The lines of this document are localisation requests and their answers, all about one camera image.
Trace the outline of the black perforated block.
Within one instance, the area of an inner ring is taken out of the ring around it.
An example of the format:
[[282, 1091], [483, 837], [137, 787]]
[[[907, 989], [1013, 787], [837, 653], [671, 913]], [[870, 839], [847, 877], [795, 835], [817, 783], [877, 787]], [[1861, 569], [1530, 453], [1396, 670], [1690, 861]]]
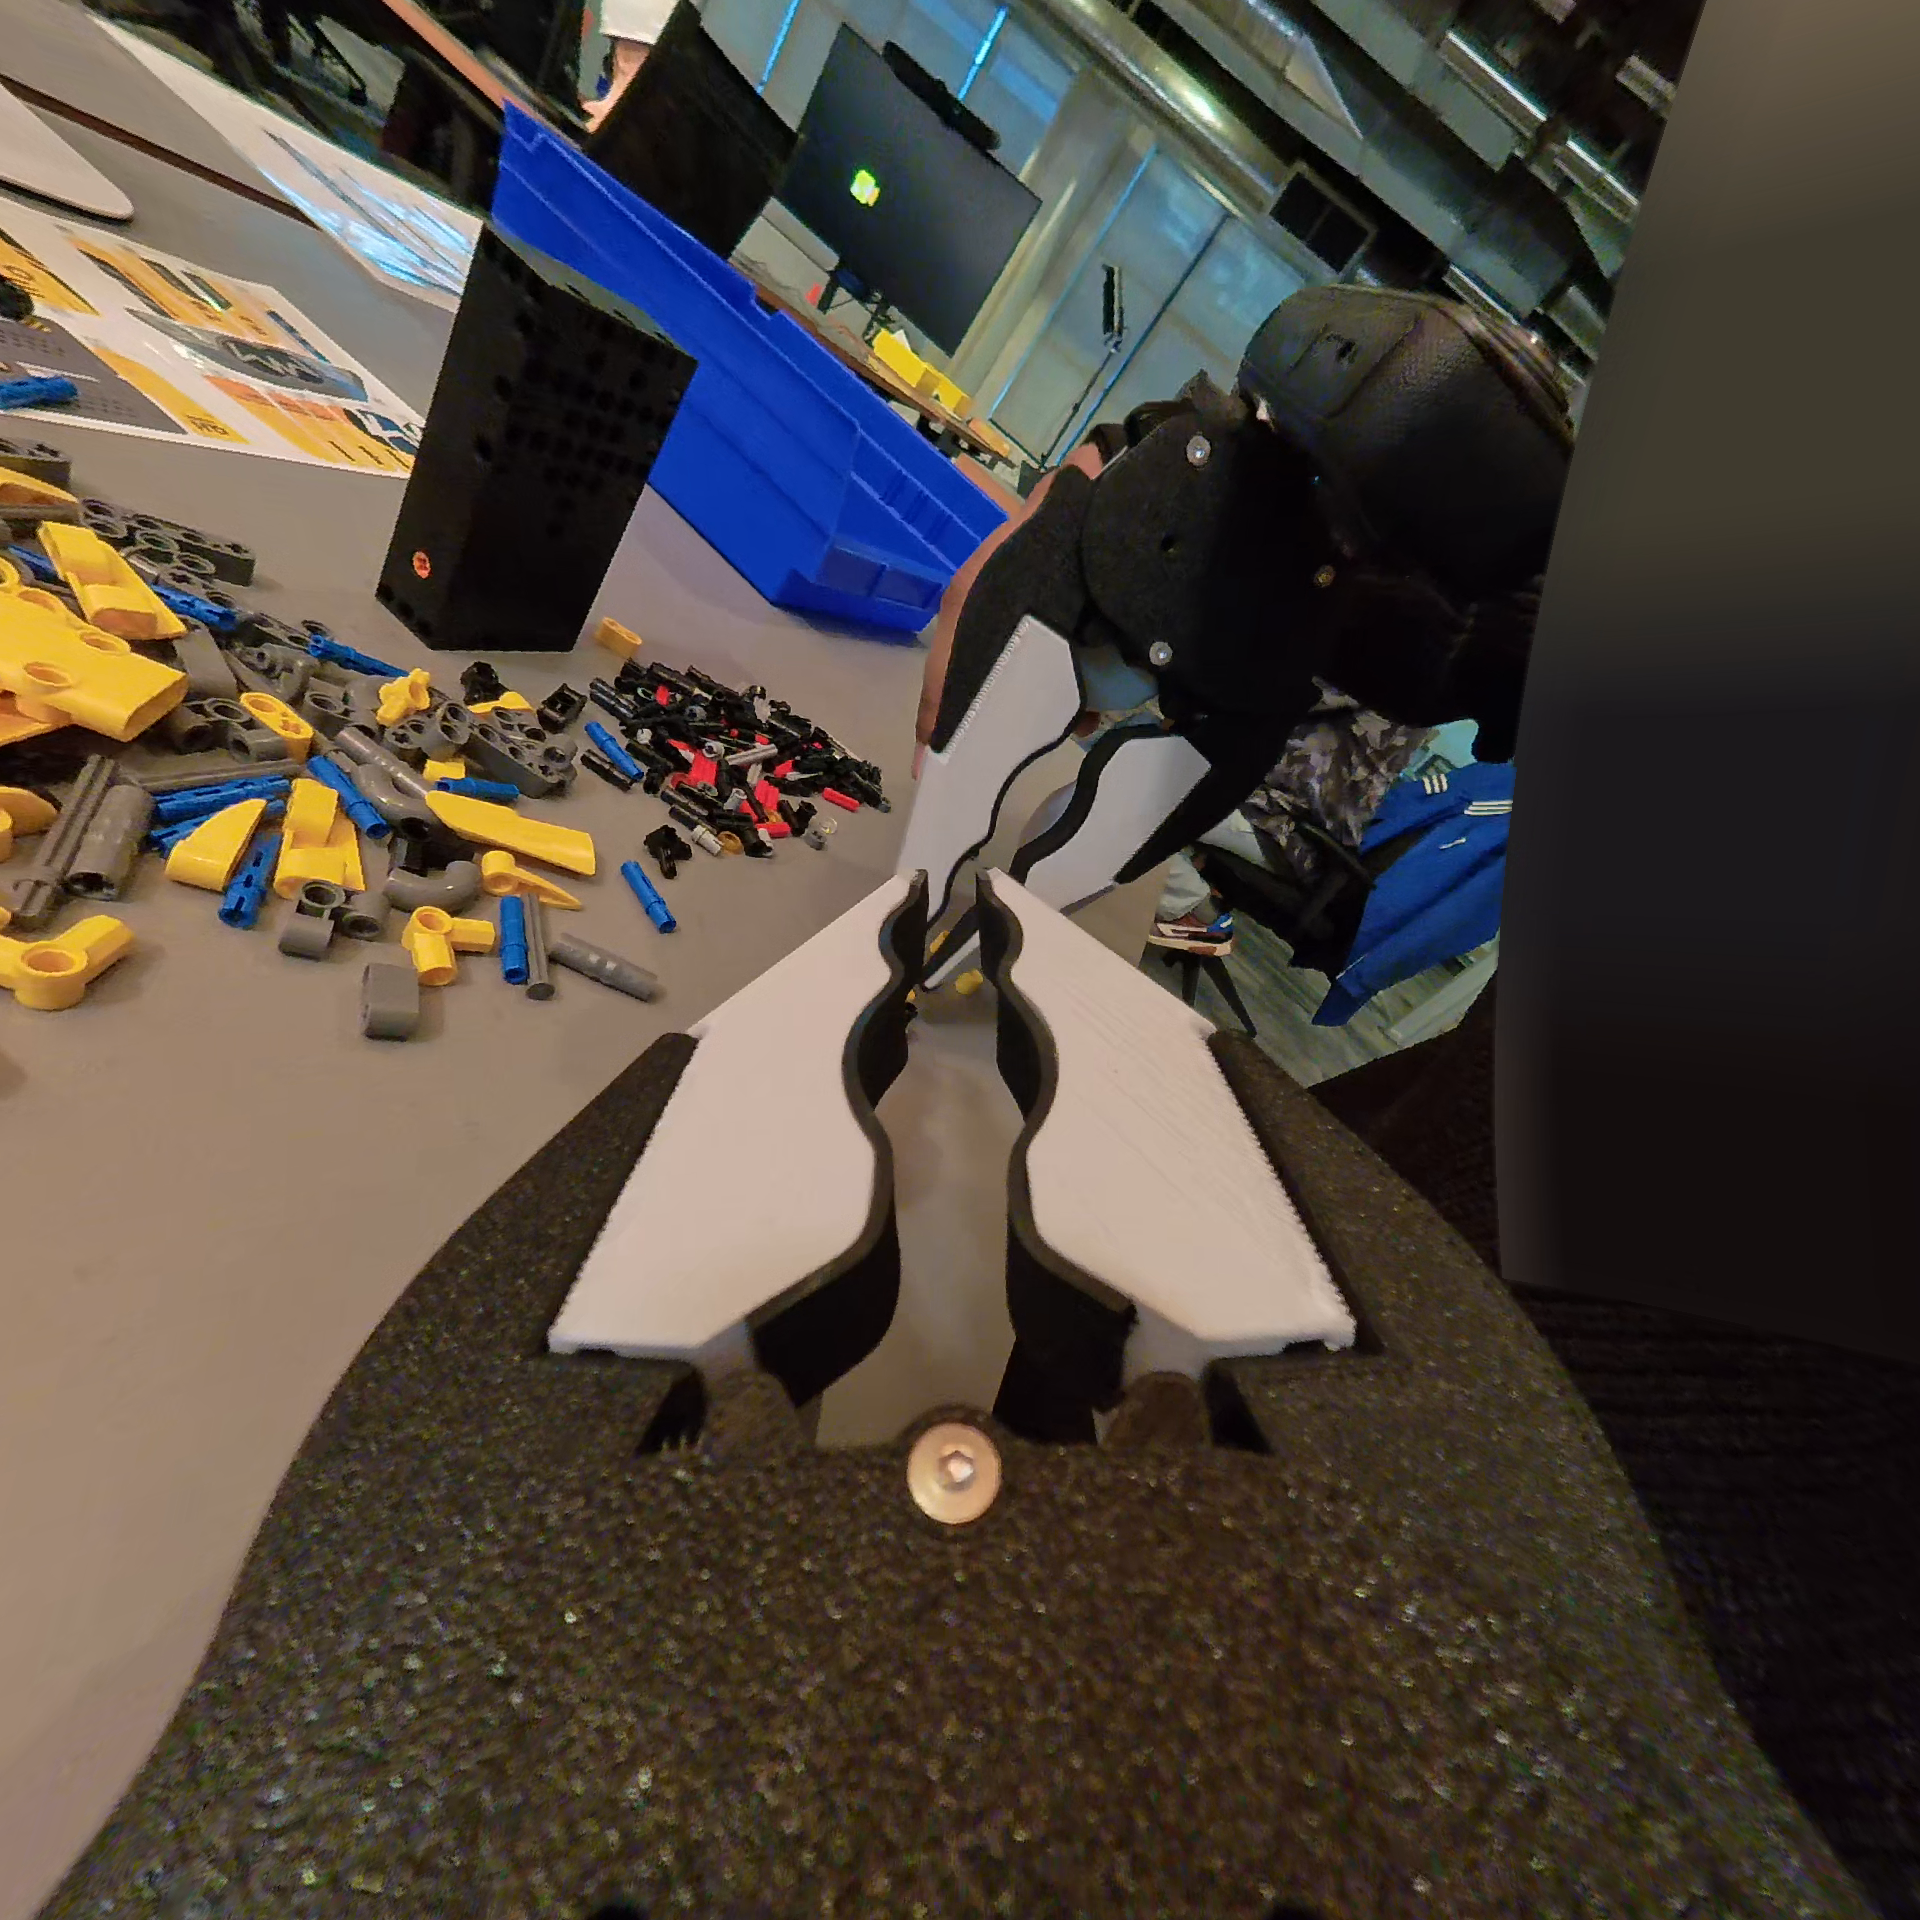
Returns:
[[564, 653], [697, 359], [485, 224], [375, 599], [442, 653]]

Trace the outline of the black webcam bar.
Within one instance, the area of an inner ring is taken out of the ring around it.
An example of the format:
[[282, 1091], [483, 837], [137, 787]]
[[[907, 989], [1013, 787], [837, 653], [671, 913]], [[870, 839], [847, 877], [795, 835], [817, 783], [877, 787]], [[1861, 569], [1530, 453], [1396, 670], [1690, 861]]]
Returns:
[[921, 61], [916, 61], [901, 44], [885, 40], [879, 48], [892, 76], [907, 87], [935, 116], [957, 132], [972, 149], [994, 156], [1001, 145], [1001, 134], [990, 127], [977, 111], [962, 102], [951, 87], [935, 77]]

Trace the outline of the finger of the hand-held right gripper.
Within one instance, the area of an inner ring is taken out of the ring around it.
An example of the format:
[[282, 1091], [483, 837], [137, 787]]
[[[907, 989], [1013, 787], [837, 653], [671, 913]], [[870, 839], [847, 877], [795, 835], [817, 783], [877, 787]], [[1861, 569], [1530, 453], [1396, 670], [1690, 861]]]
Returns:
[[1210, 758], [1164, 727], [1098, 733], [1027, 823], [1009, 873], [1062, 911], [1101, 897], [1207, 772]]
[[[1049, 755], [1089, 707], [1089, 670], [1106, 652], [1025, 616], [948, 743], [929, 752], [905, 819], [895, 873], [926, 883], [926, 918], [946, 910], [953, 877], [994, 832], [1001, 803], [1027, 764]], [[1021, 854], [1039, 900], [1073, 910], [1106, 891], [1106, 825], [1098, 821], [1101, 772], [1076, 776], [1067, 800], [1086, 816], [1054, 819], [1057, 837], [1034, 837]]]

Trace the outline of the black monitor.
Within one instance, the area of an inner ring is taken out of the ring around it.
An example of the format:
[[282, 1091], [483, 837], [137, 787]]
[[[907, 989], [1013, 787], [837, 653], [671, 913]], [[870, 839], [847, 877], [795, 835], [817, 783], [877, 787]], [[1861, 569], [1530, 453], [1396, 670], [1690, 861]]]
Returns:
[[1039, 214], [1039, 196], [951, 132], [847, 23], [774, 200], [831, 252], [842, 278], [939, 351], [961, 350]]

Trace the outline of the blue jacket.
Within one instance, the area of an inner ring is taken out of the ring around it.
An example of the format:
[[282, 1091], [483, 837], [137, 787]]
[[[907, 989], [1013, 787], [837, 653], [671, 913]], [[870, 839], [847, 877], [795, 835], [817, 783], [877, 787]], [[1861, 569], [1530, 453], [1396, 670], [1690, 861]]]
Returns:
[[1361, 851], [1398, 857], [1375, 877], [1315, 1027], [1343, 1027], [1380, 992], [1497, 937], [1516, 772], [1474, 760], [1441, 788], [1404, 780], [1387, 790]]

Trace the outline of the pile of black red pins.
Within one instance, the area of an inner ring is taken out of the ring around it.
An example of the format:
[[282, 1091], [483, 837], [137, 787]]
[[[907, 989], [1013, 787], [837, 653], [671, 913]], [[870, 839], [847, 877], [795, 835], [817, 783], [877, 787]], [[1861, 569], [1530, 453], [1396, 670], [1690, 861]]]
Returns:
[[[826, 851], [843, 821], [894, 808], [874, 758], [761, 683], [731, 685], [697, 664], [634, 657], [611, 679], [591, 679], [586, 696], [573, 724], [581, 765], [658, 803], [695, 853], [765, 860], [783, 846]], [[591, 752], [586, 723], [613, 732], [645, 780], [619, 780]]]

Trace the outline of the white rounded board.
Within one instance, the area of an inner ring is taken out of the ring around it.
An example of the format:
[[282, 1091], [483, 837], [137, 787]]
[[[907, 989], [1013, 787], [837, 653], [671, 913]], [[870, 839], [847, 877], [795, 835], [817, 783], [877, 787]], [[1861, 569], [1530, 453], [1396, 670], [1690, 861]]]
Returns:
[[103, 224], [131, 224], [131, 196], [2, 87], [2, 188]]

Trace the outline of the person's right hand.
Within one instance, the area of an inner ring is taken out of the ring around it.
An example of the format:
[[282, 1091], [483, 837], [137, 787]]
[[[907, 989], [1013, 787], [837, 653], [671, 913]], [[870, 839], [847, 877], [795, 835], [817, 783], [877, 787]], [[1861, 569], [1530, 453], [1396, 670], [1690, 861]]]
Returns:
[[921, 780], [929, 756], [946, 743], [957, 718], [974, 702], [972, 685], [977, 675], [969, 648], [974, 647], [972, 631], [977, 627], [972, 607], [981, 579], [991, 574], [1001, 549], [1009, 541], [1017, 541], [1027, 524], [1039, 513], [1057, 481], [1062, 481], [1069, 473], [1100, 478], [1127, 446], [1129, 437], [1122, 423], [1106, 421], [1093, 425], [1084, 440], [1059, 465], [1043, 473], [1025, 502], [1011, 509], [1005, 524], [991, 531], [981, 549], [951, 576], [939, 612], [935, 615], [924, 663], [916, 743], [909, 765], [914, 780]]

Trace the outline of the dark grey chair back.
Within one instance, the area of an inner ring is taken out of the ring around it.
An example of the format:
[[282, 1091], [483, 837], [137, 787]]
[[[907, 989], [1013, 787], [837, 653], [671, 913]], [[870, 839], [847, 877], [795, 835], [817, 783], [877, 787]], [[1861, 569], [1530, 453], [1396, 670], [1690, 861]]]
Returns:
[[1505, 1270], [1916, 1360], [1916, 5], [1707, 5], [1519, 733]]

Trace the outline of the white printed sheet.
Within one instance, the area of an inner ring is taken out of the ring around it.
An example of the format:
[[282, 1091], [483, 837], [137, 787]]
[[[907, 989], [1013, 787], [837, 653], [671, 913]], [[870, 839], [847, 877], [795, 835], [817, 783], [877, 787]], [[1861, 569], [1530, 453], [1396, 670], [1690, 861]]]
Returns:
[[103, 30], [364, 271], [454, 312], [483, 236], [479, 214], [356, 157], [142, 36]]

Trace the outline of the tall black box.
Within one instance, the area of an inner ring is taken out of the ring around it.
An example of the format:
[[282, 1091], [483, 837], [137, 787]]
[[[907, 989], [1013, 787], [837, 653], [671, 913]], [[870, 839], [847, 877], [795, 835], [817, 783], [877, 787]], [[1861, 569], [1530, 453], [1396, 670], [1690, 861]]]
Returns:
[[761, 216], [798, 137], [708, 36], [697, 5], [605, 3], [609, 91], [586, 156], [721, 259]]

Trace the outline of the yellow printed instruction sheet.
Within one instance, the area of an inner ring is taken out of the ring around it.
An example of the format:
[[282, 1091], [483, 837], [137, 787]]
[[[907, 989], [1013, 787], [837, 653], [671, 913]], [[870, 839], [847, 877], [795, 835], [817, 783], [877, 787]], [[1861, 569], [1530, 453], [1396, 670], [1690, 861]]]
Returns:
[[414, 469], [421, 412], [267, 284], [14, 200], [2, 269], [33, 301], [2, 325], [5, 384], [76, 388], [33, 417], [331, 470]]

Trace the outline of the pile of mixed building pieces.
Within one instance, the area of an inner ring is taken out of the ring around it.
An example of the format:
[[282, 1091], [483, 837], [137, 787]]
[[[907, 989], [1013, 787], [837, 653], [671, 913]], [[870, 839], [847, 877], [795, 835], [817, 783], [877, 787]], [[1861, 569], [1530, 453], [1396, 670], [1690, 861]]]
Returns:
[[594, 875], [594, 848], [522, 803], [571, 788], [569, 732], [486, 663], [442, 691], [247, 605], [247, 545], [67, 478], [5, 440], [5, 1001], [81, 1008], [137, 944], [113, 905], [143, 867], [294, 961], [364, 944], [375, 1041], [411, 1039], [470, 955], [551, 998], [547, 937], [583, 939], [548, 925], [581, 907], [553, 873]]

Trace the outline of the grey ridged connector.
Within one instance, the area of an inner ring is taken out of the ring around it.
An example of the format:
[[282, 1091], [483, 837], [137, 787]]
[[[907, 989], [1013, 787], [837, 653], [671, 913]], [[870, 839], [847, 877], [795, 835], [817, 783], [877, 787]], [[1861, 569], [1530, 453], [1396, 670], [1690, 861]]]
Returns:
[[653, 971], [569, 933], [547, 937], [545, 958], [553, 968], [586, 975], [635, 1001], [653, 1001], [660, 993], [660, 982]]

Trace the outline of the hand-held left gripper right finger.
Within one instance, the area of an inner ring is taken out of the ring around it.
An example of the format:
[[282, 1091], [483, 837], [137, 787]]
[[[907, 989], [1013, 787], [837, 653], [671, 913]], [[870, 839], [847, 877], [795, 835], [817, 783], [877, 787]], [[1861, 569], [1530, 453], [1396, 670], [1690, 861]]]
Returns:
[[977, 888], [1005, 1175], [1015, 1343], [994, 1420], [1089, 1444], [1132, 1388], [1229, 1360], [1347, 1353], [1361, 1318], [1215, 1054], [1153, 988], [1004, 870]]

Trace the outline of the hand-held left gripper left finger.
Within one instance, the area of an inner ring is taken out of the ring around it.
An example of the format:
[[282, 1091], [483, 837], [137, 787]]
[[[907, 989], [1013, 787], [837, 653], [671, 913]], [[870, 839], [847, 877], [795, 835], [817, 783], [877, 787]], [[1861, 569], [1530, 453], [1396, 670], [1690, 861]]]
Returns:
[[894, 875], [693, 1027], [551, 1353], [756, 1366], [802, 1407], [877, 1348], [901, 1285], [877, 1104], [926, 928], [926, 873]]

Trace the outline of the blue plastic bin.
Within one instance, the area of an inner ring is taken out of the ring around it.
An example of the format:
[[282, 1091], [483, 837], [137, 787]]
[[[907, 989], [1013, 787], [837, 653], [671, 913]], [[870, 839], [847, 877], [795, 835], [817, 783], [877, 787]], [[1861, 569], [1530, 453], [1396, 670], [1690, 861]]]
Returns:
[[921, 633], [1001, 504], [724, 259], [507, 104], [494, 225], [695, 359], [650, 486], [761, 596]]

